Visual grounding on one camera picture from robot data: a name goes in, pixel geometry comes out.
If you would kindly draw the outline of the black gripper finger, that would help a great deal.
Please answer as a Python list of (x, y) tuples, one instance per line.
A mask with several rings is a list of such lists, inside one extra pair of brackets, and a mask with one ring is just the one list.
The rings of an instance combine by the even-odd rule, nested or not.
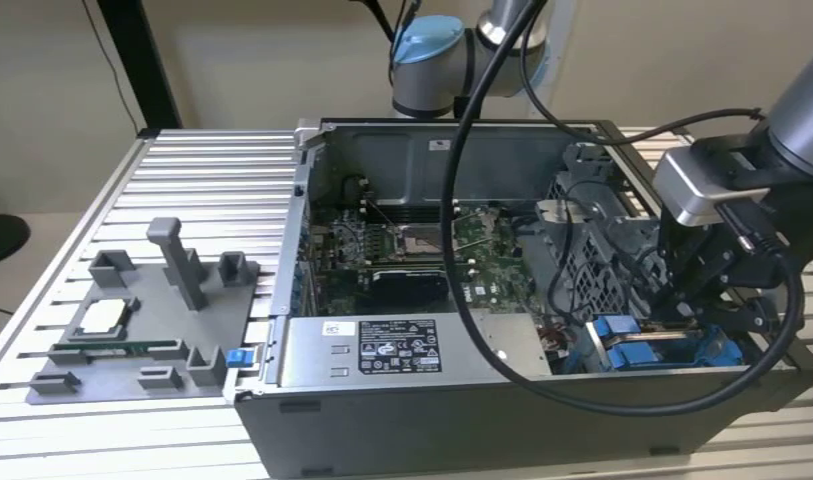
[(775, 303), (762, 296), (744, 302), (717, 300), (702, 307), (702, 322), (726, 332), (770, 333), (780, 325)]
[(652, 318), (682, 321), (722, 293), (720, 277), (737, 258), (734, 241), (724, 224), (686, 227), (662, 223), (658, 251), (668, 281), (652, 298)]

